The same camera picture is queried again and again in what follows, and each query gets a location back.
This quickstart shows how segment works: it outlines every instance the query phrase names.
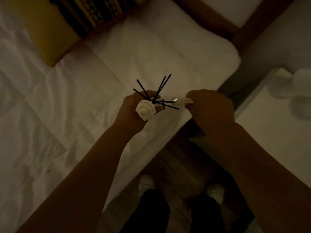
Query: white bed sheet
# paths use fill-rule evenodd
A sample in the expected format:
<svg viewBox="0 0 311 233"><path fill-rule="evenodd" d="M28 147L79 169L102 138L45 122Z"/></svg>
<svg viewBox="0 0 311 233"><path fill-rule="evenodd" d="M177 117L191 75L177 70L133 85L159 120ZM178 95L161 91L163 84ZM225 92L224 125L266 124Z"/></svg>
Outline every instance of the white bed sheet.
<svg viewBox="0 0 311 233"><path fill-rule="evenodd" d="M199 27L171 0L81 44L57 66L39 57L26 30L0 6L0 231L14 232L113 123L123 98L217 89L239 66L234 46ZM106 205L191 118L167 109L126 146Z"/></svg>

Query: pillow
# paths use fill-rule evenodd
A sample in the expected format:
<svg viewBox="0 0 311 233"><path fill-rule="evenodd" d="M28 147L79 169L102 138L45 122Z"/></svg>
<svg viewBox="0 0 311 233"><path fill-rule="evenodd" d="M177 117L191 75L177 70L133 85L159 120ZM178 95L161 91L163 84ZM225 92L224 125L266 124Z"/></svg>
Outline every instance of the pillow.
<svg viewBox="0 0 311 233"><path fill-rule="evenodd" d="M147 0L7 0L49 66L84 37L111 27Z"/></svg>

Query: white sneaker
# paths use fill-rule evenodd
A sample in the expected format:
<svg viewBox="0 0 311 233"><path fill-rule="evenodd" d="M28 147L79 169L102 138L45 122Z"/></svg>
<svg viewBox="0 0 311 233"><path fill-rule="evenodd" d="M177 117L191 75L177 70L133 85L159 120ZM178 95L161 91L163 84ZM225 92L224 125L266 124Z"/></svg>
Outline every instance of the white sneaker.
<svg viewBox="0 0 311 233"><path fill-rule="evenodd" d="M216 200L216 202L221 205L222 202L224 201L224 195L225 195L225 189L222 185L220 184L214 184L210 185L206 189L206 194Z"/></svg>
<svg viewBox="0 0 311 233"><path fill-rule="evenodd" d="M150 189L155 189L155 183L151 176L149 175L142 175L139 178L139 184L138 184L138 193L139 196L142 197L143 194Z"/></svg>

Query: wooden bed frame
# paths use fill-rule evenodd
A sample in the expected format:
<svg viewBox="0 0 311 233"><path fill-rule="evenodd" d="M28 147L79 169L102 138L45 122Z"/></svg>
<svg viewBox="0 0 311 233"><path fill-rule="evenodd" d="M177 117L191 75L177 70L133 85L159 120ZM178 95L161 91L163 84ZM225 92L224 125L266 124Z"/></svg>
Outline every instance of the wooden bed frame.
<svg viewBox="0 0 311 233"><path fill-rule="evenodd" d="M228 39L242 55L249 45L280 16L294 0L263 0L241 27L225 19L201 0L173 0L200 26Z"/></svg>

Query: pant leg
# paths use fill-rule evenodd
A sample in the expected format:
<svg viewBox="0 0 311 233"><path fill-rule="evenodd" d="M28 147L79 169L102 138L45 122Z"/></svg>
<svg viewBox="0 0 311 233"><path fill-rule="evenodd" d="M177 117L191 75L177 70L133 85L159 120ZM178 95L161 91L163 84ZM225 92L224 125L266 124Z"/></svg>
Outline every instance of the pant leg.
<svg viewBox="0 0 311 233"><path fill-rule="evenodd" d="M196 197L191 206L190 233L225 233L220 206L206 194Z"/></svg>
<svg viewBox="0 0 311 233"><path fill-rule="evenodd" d="M165 233L169 222L169 204L158 190L145 192L137 209L124 224L120 233L156 232Z"/></svg>

